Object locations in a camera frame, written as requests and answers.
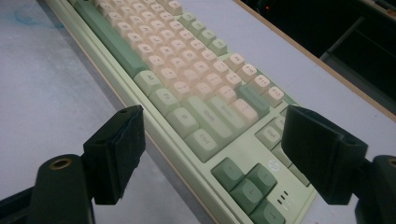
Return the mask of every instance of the desk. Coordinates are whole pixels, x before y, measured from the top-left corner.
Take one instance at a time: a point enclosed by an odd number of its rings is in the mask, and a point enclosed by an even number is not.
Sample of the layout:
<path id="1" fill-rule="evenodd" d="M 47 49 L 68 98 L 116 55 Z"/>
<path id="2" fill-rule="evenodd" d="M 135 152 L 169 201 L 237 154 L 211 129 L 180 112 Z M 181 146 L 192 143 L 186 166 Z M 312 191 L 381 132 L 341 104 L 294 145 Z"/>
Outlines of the desk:
<path id="1" fill-rule="evenodd" d="M 181 2 L 298 103 L 366 142 L 369 160 L 394 154 L 394 120 L 269 24 L 231 0 Z M 38 3 L 0 0 L 0 200 L 33 186 L 44 161 L 80 155 L 82 144 L 122 108 L 45 3 Z M 317 197 L 303 223 L 354 223 L 355 205 L 356 198 L 349 206 L 328 206 Z M 124 199 L 94 211 L 97 223 L 210 223 L 150 141 Z"/>

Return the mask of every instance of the mechanical keyboard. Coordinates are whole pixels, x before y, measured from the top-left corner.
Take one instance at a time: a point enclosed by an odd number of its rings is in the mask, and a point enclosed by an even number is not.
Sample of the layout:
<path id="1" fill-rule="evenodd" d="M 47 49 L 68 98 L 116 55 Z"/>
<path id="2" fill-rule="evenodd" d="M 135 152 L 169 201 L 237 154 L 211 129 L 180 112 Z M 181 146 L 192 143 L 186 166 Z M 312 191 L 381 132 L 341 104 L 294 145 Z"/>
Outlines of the mechanical keyboard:
<path id="1" fill-rule="evenodd" d="M 288 105 L 267 74 L 170 0 L 47 0 L 219 223 L 299 223 L 316 192 L 280 142 Z"/>

